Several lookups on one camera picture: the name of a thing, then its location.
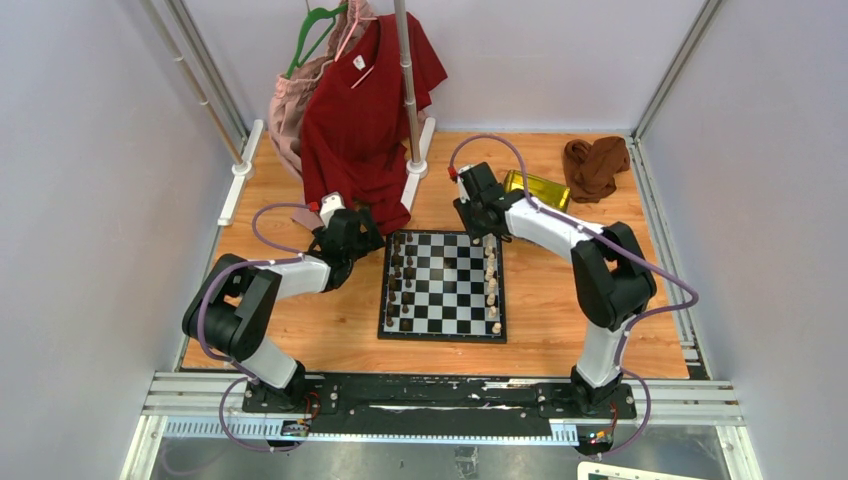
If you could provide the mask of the gold metal tin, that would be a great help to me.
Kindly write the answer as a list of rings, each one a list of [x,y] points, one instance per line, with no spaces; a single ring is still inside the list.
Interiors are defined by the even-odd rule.
[[[567,211],[570,203],[570,188],[565,184],[532,174],[527,174],[527,182],[524,182],[520,170],[509,170],[503,179],[503,185],[506,192],[523,189],[545,205],[563,213]]]

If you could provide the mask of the black white chessboard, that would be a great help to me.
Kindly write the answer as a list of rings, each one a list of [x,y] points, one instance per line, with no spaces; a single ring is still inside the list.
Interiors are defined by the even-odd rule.
[[[501,239],[398,230],[386,238],[377,337],[507,342]]]

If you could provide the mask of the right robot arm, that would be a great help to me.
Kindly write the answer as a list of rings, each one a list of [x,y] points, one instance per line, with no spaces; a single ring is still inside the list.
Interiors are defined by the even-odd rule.
[[[473,238],[516,237],[570,263],[588,327],[567,398],[580,415],[598,416],[623,378],[628,329],[657,292],[632,229],[622,222],[603,226],[582,221],[522,189],[506,191],[487,163],[448,172],[459,191],[453,205]]]

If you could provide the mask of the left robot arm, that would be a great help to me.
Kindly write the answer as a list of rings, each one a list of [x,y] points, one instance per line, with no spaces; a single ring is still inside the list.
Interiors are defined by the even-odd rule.
[[[244,372],[259,400],[296,412],[308,396],[305,367],[267,335],[276,302],[338,289],[357,260],[384,245],[369,208],[341,207],[314,229],[309,249],[292,258],[225,254],[189,303],[182,331],[205,353]]]

